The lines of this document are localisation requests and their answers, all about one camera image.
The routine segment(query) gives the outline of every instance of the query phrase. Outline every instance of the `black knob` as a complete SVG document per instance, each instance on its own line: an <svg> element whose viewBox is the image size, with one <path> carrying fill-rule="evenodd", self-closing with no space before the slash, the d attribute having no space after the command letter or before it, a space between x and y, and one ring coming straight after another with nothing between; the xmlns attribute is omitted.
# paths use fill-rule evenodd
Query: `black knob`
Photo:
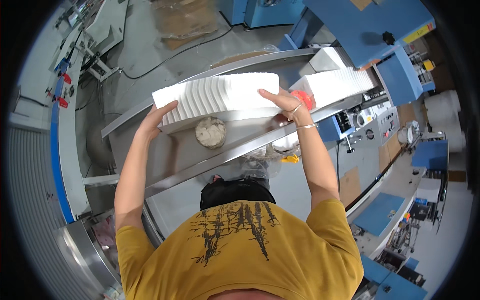
<svg viewBox="0 0 480 300"><path fill-rule="evenodd" d="M395 37L393 36L393 34L385 31L382 36L384 38L384 42L387 43L387 45L393 46L395 44Z"/></svg>

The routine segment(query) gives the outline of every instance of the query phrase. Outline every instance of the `person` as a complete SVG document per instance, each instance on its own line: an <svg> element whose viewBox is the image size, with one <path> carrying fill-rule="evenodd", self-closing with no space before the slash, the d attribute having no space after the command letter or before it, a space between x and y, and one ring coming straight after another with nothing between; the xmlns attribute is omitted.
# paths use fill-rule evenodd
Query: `person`
<svg viewBox="0 0 480 300"><path fill-rule="evenodd" d="M159 109L154 105L135 134L115 194L120 275L128 300L316 300L354 295L363 278L360 253L339 201L335 168L310 112L284 90L278 95L262 89L259 93L297 125L312 195L306 222L274 204L265 190L250 190L240 198L230 192L224 194L228 200L210 197L155 249L141 218L148 147L160 133L157 126L163 116L178 102Z"/></svg>

